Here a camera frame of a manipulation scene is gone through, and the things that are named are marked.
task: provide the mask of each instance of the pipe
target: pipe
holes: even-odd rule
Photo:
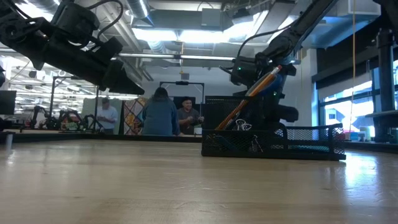
[[[0,48],[0,53],[16,53],[15,50]],[[234,57],[218,57],[203,55],[175,55],[175,54],[144,54],[144,53],[120,53],[118,57],[136,57],[136,58],[159,58],[159,59],[189,59],[189,60],[215,60],[222,62],[232,62]]]

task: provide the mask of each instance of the dark hair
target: dark hair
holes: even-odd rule
[[[163,100],[169,97],[167,90],[163,87],[159,87],[156,89],[154,94],[154,100]]]
[[[191,102],[192,102],[192,100],[191,100],[191,98],[189,97],[189,96],[184,96],[183,98],[182,98],[182,100],[181,100],[181,104],[183,104],[185,101],[187,101],[187,100],[190,100]]]
[[[109,103],[109,98],[102,98],[102,103]]]

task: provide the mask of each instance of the person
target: person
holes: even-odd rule
[[[184,134],[193,134],[194,126],[205,120],[197,110],[192,108],[192,100],[187,96],[182,99],[182,108],[178,109],[178,118],[180,130]]]
[[[165,88],[159,87],[142,111],[143,135],[181,136],[177,108]]]
[[[109,104],[108,98],[102,99],[102,107],[97,109],[97,120],[104,127],[105,134],[113,134],[114,126],[118,121],[118,112]]]

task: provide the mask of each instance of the blue shirt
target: blue shirt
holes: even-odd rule
[[[100,121],[99,123],[104,126],[104,129],[114,129],[114,125],[118,121],[118,112],[113,106],[109,106],[109,108],[106,110],[103,110],[102,107],[97,108],[97,117],[98,116],[103,116],[106,119],[113,119],[114,123],[106,121]]]
[[[180,134],[177,108],[169,98],[149,99],[142,111],[142,134],[172,136]]]

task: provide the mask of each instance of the man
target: man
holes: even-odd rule
[[[182,108],[178,109],[178,123],[180,130],[184,134],[193,134],[194,126],[202,123],[204,117],[199,115],[199,112],[192,108],[192,101],[189,97],[182,99]]]
[[[113,134],[114,125],[118,121],[118,112],[109,104],[108,98],[102,99],[102,108],[97,110],[97,120],[104,127],[105,134]]]

